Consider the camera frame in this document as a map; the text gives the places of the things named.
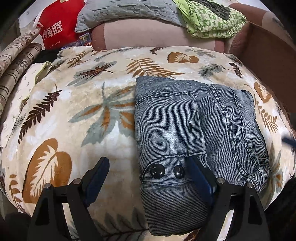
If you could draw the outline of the colourful small package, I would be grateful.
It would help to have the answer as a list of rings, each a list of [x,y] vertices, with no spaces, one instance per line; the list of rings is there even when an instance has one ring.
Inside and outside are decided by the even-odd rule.
[[[81,46],[91,46],[91,35],[89,33],[84,33],[79,36],[79,44]]]

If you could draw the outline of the white pillow with green trim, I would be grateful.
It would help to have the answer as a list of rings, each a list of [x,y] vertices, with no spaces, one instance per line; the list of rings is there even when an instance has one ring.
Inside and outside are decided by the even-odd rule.
[[[19,115],[30,96],[32,88],[49,73],[51,68],[52,63],[49,61],[32,64],[16,83],[1,116],[2,148],[6,147],[11,134],[22,120]]]

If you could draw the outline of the green patterned cloth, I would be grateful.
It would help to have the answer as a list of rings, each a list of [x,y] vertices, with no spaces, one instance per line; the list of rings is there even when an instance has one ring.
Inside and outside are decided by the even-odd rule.
[[[187,29],[195,38],[234,37],[246,24],[241,12],[214,1],[174,1]]]

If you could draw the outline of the grey quilted blanket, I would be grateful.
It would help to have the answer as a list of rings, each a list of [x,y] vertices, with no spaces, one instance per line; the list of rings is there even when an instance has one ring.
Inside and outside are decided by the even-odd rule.
[[[185,27],[173,1],[86,1],[77,16],[75,32],[82,33],[108,21],[128,18],[162,20]]]

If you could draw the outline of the blue denim pants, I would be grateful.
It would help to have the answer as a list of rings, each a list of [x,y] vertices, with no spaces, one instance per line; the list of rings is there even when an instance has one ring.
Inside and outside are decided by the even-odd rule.
[[[208,216],[189,157],[231,184],[258,192],[270,176],[265,140],[246,90],[194,80],[137,78],[135,140],[149,231],[182,235]]]

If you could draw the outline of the brown striped rolled bedding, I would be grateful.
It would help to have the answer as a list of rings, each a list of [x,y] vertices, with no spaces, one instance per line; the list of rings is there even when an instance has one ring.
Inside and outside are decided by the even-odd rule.
[[[16,83],[43,48],[33,42],[40,30],[37,27],[17,37],[1,52],[1,113]]]

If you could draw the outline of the brown wooden bed frame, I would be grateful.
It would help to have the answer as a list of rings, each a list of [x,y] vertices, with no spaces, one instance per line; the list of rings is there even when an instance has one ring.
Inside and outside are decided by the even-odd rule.
[[[251,24],[242,62],[295,112],[295,50],[269,31]]]

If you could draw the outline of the pink brown mattress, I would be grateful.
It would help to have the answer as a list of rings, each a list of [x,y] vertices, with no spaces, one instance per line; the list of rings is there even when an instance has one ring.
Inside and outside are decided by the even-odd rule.
[[[241,3],[232,3],[230,7],[243,13],[251,23],[295,47],[289,33],[274,13]],[[189,46],[221,53],[228,52],[234,40],[196,39],[183,27],[153,19],[121,19],[103,23],[92,30],[91,39],[96,51],[124,47]]]

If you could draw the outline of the beige leaf pattern fleece blanket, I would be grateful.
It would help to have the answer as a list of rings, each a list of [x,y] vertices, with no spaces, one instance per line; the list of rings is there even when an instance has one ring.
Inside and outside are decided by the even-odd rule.
[[[109,159],[107,178],[89,213],[103,240],[193,240],[149,231],[140,193],[135,140],[137,78],[163,77],[248,91],[265,140],[270,176],[258,192],[267,208],[295,175],[295,138],[287,113],[263,82],[236,56],[196,47],[62,50],[57,68],[32,88],[6,147],[1,147],[1,190],[27,223],[46,183],[70,184]]]

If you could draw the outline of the red paper bag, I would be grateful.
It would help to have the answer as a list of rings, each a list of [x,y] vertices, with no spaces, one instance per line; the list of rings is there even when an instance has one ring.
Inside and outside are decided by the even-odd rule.
[[[60,49],[79,39],[75,28],[84,5],[84,0],[55,1],[42,10],[36,21],[46,50]]]

